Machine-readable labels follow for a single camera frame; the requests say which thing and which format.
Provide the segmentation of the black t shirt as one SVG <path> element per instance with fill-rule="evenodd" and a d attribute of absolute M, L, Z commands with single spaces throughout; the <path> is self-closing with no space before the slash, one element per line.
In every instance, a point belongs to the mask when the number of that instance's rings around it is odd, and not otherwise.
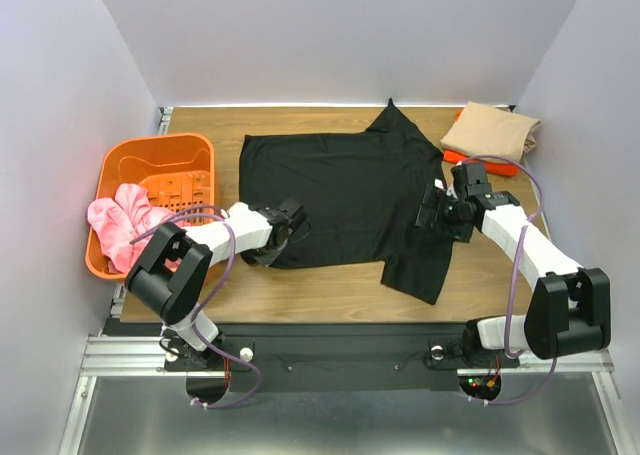
<path fill-rule="evenodd" d="M 452 243 L 416 221 L 427 186 L 443 177 L 440 150 L 389 103 L 361 133 L 246 136 L 239 199 L 303 206 L 302 233 L 274 267 L 381 261 L 383 285 L 434 304 Z"/>

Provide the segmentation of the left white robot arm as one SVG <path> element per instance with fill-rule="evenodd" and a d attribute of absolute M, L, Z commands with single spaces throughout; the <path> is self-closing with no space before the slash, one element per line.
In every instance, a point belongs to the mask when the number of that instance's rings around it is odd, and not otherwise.
<path fill-rule="evenodd" d="M 220 215 L 204 213 L 210 223 L 178 226 L 192 216 L 177 215 L 155 228 L 124 286 L 186 343 L 191 361 L 210 369 L 221 361 L 223 346 L 216 339 L 218 327 L 199 303 L 209 269 L 238 254 L 271 265 L 306 224 L 307 214 L 293 199 L 275 208 L 237 202 Z"/>

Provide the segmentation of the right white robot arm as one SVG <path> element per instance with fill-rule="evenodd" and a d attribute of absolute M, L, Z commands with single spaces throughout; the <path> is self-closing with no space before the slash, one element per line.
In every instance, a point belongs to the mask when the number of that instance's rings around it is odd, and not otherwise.
<path fill-rule="evenodd" d="M 610 280 L 558 249 L 508 191 L 495 190 L 480 161 L 455 165 L 453 183 L 436 179 L 425 190 L 416 224 L 454 242 L 479 232 L 513 263 L 511 285 L 523 277 L 532 290 L 526 314 L 468 322 L 463 359 L 482 365 L 496 351 L 511 358 L 530 352 L 541 360 L 598 351 L 611 341 Z"/>

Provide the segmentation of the folded orange t shirt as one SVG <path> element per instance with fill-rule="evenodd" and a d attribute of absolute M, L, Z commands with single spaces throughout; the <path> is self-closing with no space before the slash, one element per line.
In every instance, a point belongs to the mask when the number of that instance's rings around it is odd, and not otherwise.
<path fill-rule="evenodd" d="M 508 161 L 504 161 L 505 157 L 500 158 L 498 155 L 494 155 L 494 156 L 496 157 L 494 158 L 489 157 L 484 161 L 485 168 L 489 173 L 496 174 L 496 175 L 503 175 L 507 177 L 513 177 L 518 174 L 519 168 L 517 166 L 509 163 Z M 444 149 L 444 160 L 449 163 L 461 162 L 471 157 L 476 157 L 476 156 L 466 156 L 451 150 Z"/>

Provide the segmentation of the folded tan t shirt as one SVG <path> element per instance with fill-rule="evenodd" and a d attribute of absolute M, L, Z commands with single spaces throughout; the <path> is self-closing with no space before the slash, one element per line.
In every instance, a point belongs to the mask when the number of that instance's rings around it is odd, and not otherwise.
<path fill-rule="evenodd" d="M 468 102 L 441 145 L 466 156 L 498 155 L 520 161 L 536 147 L 533 136 L 539 119 L 475 102 Z"/>

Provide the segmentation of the orange plastic basket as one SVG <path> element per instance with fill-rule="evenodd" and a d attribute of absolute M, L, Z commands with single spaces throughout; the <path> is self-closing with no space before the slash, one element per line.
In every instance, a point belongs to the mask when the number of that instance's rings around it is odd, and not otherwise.
<path fill-rule="evenodd" d="M 122 142 L 104 158 L 95 200 L 113 198 L 123 183 L 146 188 L 153 206 L 174 212 L 169 220 L 191 213 L 193 216 L 184 223 L 202 225 L 206 221 L 199 215 L 212 214 L 216 210 L 213 145 L 205 137 L 190 133 Z M 130 243 L 150 240 L 148 233 L 151 230 Z M 126 276 L 108 272 L 107 259 L 101 253 L 97 235 L 91 226 L 85 262 L 88 269 L 99 278 L 122 281 Z"/>

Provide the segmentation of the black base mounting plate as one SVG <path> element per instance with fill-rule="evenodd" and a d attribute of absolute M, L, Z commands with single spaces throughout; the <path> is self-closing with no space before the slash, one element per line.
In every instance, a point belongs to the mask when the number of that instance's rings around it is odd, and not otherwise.
<path fill-rule="evenodd" d="M 490 375 L 518 362 L 471 342 L 462 323 L 226 323 L 216 346 L 196 353 L 166 332 L 160 347 L 169 372 L 197 377 L 205 387 L 233 393 L 456 391 L 458 373 Z M 240 364 L 240 352 L 247 362 Z"/>

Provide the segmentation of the pink t shirt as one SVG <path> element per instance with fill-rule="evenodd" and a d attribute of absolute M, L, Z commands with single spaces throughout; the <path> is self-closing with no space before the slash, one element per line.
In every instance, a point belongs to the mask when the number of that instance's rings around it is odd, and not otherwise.
<path fill-rule="evenodd" d="M 173 215 L 168 208 L 153 206 L 146 188 L 131 183 L 121 184 L 113 198 L 94 200 L 87 209 L 87 221 L 107 259 L 108 272 L 126 274 L 149 242 L 130 241 Z"/>

